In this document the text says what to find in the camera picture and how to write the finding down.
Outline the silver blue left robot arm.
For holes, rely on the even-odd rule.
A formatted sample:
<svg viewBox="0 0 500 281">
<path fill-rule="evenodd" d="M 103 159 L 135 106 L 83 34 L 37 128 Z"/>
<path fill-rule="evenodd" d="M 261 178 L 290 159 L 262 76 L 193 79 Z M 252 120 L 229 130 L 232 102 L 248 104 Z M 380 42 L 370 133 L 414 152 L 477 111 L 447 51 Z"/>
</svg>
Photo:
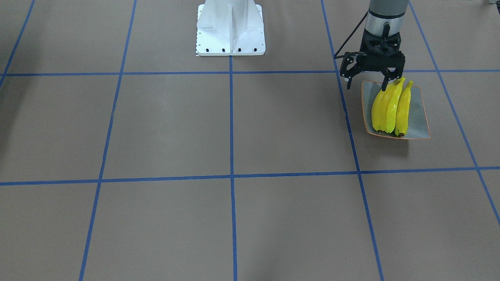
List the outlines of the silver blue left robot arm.
<svg viewBox="0 0 500 281">
<path fill-rule="evenodd" d="M 400 28 L 408 3 L 407 0 L 370 1 L 360 46 L 365 54 L 361 68 L 384 75 L 382 90 L 402 76 L 405 66 L 405 55 L 400 51 Z"/>
</svg>

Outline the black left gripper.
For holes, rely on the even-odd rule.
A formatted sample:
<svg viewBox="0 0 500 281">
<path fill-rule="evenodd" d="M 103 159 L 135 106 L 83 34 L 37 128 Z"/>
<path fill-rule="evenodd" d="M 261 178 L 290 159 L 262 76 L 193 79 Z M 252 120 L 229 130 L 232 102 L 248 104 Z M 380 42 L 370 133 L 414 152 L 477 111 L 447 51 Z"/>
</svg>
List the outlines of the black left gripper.
<svg viewBox="0 0 500 281">
<path fill-rule="evenodd" d="M 384 75 L 382 91 L 386 91 L 389 82 L 404 74 L 405 55 L 400 51 L 401 43 L 400 32 L 383 37 L 364 30 L 360 47 L 360 52 L 366 53 L 363 72 L 381 72 Z"/>
</svg>

